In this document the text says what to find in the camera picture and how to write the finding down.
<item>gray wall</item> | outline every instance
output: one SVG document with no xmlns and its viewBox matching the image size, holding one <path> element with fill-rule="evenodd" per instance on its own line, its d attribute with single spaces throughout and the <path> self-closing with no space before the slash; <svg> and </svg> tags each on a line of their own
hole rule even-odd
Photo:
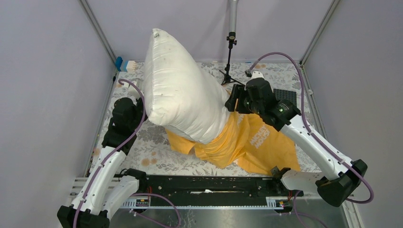
<svg viewBox="0 0 403 228">
<path fill-rule="evenodd" d="M 77 0 L 2 1 L 0 24 L 0 227 L 57 227 L 113 66 Z"/>
<path fill-rule="evenodd" d="M 402 23 L 401 0 L 341 1 L 306 64 L 330 142 L 369 166 L 366 228 L 403 227 Z"/>
<path fill-rule="evenodd" d="M 151 29 L 177 38 L 196 61 L 226 60 L 228 0 L 88 0 L 117 55 L 144 61 Z M 234 61 L 271 51 L 300 59 L 332 0 L 239 0 Z"/>
</svg>

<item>orange fabric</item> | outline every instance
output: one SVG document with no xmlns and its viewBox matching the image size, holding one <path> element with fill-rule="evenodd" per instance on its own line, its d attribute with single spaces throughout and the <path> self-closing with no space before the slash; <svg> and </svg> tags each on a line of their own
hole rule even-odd
<svg viewBox="0 0 403 228">
<path fill-rule="evenodd" d="M 221 134 L 208 144 L 182 138 L 168 130 L 172 150 L 188 154 L 194 147 L 195 154 L 219 168 L 236 159 L 238 165 L 248 172 L 271 175 L 277 166 L 280 170 L 300 167 L 294 143 L 282 133 L 263 123 L 256 114 L 232 112 Z"/>
</svg>

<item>floral tablecloth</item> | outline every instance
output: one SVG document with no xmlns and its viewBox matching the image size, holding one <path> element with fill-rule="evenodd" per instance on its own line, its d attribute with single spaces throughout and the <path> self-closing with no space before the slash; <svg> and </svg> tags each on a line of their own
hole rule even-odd
<svg viewBox="0 0 403 228">
<path fill-rule="evenodd" d="M 250 63 L 233 63 L 231 64 L 230 75 L 238 81 L 246 83 L 249 78 L 245 76 L 244 72 L 250 65 Z M 199 63 L 199 66 L 214 76 L 218 82 L 222 82 L 223 75 L 219 70 L 225 68 L 224 63 Z M 296 91 L 297 105 L 300 107 L 301 85 L 297 71 L 292 64 L 258 64 L 255 69 L 263 73 L 272 88 Z M 137 64 L 137 69 L 134 73 L 121 72 L 119 78 L 128 80 L 143 78 L 143 63 Z M 227 89 L 231 89 L 231 87 L 232 84 L 229 84 Z M 102 147 L 101 142 L 107 132 L 108 123 L 112 116 L 113 104 L 117 99 L 122 97 L 130 97 L 128 90 L 116 84 L 102 130 L 99 133 L 97 147 L 94 149 L 91 159 L 90 171 L 92 171 Z M 308 121 L 313 123 L 313 115 L 310 113 L 307 102 L 304 106 Z M 125 168 L 134 168 L 142 170 L 147 174 L 259 176 L 258 174 L 247 173 L 234 163 L 224 169 L 219 169 L 207 161 L 201 161 L 194 153 L 185 155 L 172 151 L 164 128 L 156 126 L 149 121 L 144 122 L 137 136 L 138 138 L 118 171 Z M 303 171 L 319 171 L 317 165 L 299 147 L 296 146 L 296 149 L 298 162 Z"/>
</svg>

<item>white pillow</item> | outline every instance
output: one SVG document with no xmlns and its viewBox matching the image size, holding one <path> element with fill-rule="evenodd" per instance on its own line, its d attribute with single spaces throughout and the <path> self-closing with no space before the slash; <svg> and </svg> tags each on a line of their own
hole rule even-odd
<svg viewBox="0 0 403 228">
<path fill-rule="evenodd" d="M 171 35 L 153 29 L 144 63 L 144 101 L 148 119 L 192 141 L 209 143 L 229 116 L 229 95 L 197 66 Z"/>
</svg>

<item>robotic arm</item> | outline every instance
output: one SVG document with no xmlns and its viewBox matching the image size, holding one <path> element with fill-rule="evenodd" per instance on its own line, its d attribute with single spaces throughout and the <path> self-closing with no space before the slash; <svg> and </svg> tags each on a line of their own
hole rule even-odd
<svg viewBox="0 0 403 228">
<path fill-rule="evenodd" d="M 293 140 L 321 169 L 321 173 L 282 170 L 281 182 L 287 189 L 318 193 L 327 203 L 339 207 L 361 183 L 345 164 L 362 177 L 367 170 L 365 162 L 353 161 L 311 129 L 290 101 L 278 101 L 259 71 L 252 73 L 246 85 L 234 85 L 225 106 L 230 112 L 258 114 L 264 123 Z"/>
</svg>

